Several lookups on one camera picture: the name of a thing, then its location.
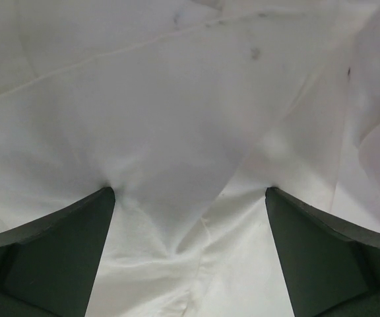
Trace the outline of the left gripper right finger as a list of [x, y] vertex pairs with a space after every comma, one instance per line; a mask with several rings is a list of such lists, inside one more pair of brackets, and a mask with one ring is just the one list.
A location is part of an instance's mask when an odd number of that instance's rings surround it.
[[380, 233], [279, 188], [265, 203], [295, 316], [380, 316]]

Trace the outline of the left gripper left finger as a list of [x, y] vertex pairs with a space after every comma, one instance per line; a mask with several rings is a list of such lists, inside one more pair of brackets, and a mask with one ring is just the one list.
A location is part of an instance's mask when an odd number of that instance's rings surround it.
[[106, 187], [0, 233], [0, 316], [84, 316], [114, 206]]

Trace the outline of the cream white t shirt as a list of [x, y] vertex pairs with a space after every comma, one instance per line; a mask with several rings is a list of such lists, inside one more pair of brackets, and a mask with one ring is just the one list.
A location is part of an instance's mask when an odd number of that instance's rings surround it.
[[0, 1], [0, 232], [117, 202], [87, 316], [291, 316], [276, 186], [380, 232], [380, 1]]

